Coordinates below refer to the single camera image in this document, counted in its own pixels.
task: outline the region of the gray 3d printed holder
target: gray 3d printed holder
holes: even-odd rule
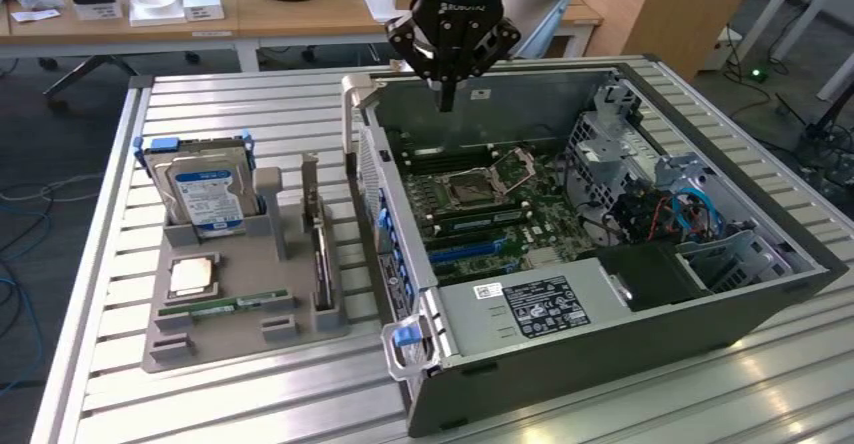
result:
[[[316,198],[316,161],[304,158],[304,184]],[[335,253],[328,255],[332,306],[318,309],[318,276],[305,204],[279,207],[277,168],[256,169],[265,211],[244,218],[243,234],[200,239],[192,225],[164,225],[143,370],[159,372],[340,337],[350,332]],[[334,242],[331,219],[323,220]],[[209,286],[191,296],[171,291],[173,266],[212,263]]]

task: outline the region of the floor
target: floor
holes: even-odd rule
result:
[[[745,1],[732,20],[734,29],[739,33],[746,33],[766,3],[767,0]],[[787,11],[789,15],[794,12],[793,9]],[[753,54],[746,58],[746,69],[763,65],[765,50],[787,20],[787,13],[781,13]],[[854,36],[821,21],[814,23],[787,59],[790,75],[781,76],[771,71],[771,77],[762,85],[763,89],[771,94],[783,95],[807,118],[821,115],[827,104],[818,101],[814,94],[853,49]],[[372,62],[366,46],[320,47],[315,63],[303,61],[301,50],[295,48],[269,52],[275,61],[269,60],[265,68],[338,67],[367,65]],[[384,58],[390,55],[388,49],[382,46],[380,55]],[[200,53],[200,56],[201,62],[197,65],[188,64],[180,53],[163,54],[156,59],[151,56],[132,56],[127,61],[140,73],[152,75],[208,74],[237,70],[233,53],[209,51]],[[60,70],[69,70],[79,62],[80,59],[59,59]],[[9,65],[8,61],[0,62],[0,74],[1,69]],[[44,106],[40,92],[57,76],[57,72],[41,70],[36,61],[27,59],[19,62],[15,72],[0,79],[0,188],[19,183],[49,183],[75,175],[103,172],[127,77],[112,66],[97,69],[63,93],[61,97],[68,101],[71,111],[56,115]],[[694,84],[724,112],[731,112],[762,98],[758,92],[734,84],[719,73],[702,74]],[[801,125],[791,116],[778,115],[775,108],[774,101],[754,107],[739,114],[739,122],[761,139],[781,146],[793,146],[801,134]],[[841,123],[854,122],[853,118],[854,105],[846,109]],[[97,186],[96,179],[84,181],[57,191],[56,197],[88,194],[97,190]],[[29,193],[32,189],[21,189],[20,192]],[[841,193],[838,189],[826,190],[833,201],[853,215],[854,208],[849,204],[847,193]],[[36,199],[15,204],[21,204],[20,207],[28,211],[41,211],[47,202]],[[25,286],[32,298],[44,338],[44,363],[51,362],[59,338],[93,207],[93,199],[55,204],[47,238],[32,252],[9,262],[17,281]],[[32,216],[0,212],[0,244],[32,222]],[[40,232],[33,232],[31,237],[37,238]],[[24,241],[19,245],[27,246],[32,242]],[[4,252],[4,258],[8,258],[8,252],[20,248],[23,247]],[[4,291],[0,290],[0,300],[3,296]],[[0,307],[0,330],[9,322],[12,309],[8,305]],[[33,342],[32,325],[25,315],[21,315],[9,334],[0,340],[0,388],[31,365],[37,355]],[[44,363],[25,378],[24,385],[0,396],[0,444],[28,440],[49,368]]]

